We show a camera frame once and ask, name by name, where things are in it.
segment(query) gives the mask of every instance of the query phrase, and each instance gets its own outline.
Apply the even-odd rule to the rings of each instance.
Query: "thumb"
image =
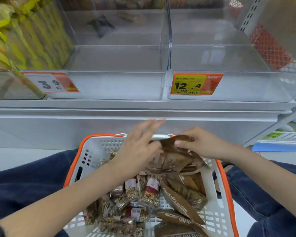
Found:
[[[188,149],[195,152],[195,142],[175,141],[174,145],[180,148]]]

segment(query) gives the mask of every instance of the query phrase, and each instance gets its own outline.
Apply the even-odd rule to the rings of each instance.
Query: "person's right hand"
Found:
[[[233,157],[237,156],[237,151],[242,149],[242,147],[224,141],[200,127],[193,127],[180,134],[193,137],[195,141],[175,141],[177,147],[194,151],[205,158],[232,161]]]

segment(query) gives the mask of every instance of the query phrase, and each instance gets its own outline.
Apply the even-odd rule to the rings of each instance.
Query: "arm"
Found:
[[[187,148],[206,158],[234,163],[296,217],[295,174],[247,148],[233,145],[198,127],[194,127],[182,134],[194,137],[195,141],[176,141],[175,144],[178,147]]]
[[[74,184],[0,220],[6,237],[54,237],[80,211],[132,178],[160,153],[149,141],[163,121],[146,121],[130,131],[113,160]]]

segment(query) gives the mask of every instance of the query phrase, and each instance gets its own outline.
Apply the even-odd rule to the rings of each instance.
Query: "shopping basket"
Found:
[[[77,156],[70,167],[64,187],[86,177],[100,166],[102,160],[108,160],[110,151],[118,151],[126,136],[126,134],[97,134],[84,138],[80,144]],[[169,136],[171,134],[154,135],[152,139],[165,139],[169,138]],[[202,211],[199,211],[199,215],[206,223],[204,226],[205,231],[209,237],[239,237],[234,216],[234,205],[224,169],[220,161],[213,159],[205,159],[205,161],[210,168],[203,168],[201,175],[208,203]],[[213,171],[217,175],[222,199],[217,198],[212,177]],[[160,207],[172,209],[162,195],[160,197]],[[145,237],[154,236],[153,227],[160,221],[158,218],[150,219],[150,222],[146,224]],[[64,229],[70,237],[114,237],[114,234],[101,233],[96,223],[86,226],[82,212],[73,218]]]

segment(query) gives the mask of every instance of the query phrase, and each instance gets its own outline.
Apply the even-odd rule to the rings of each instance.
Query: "forearm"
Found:
[[[246,148],[237,148],[231,161],[296,216],[296,175]]]
[[[54,237],[70,220],[123,181],[107,163],[86,178],[0,220],[7,237]]]

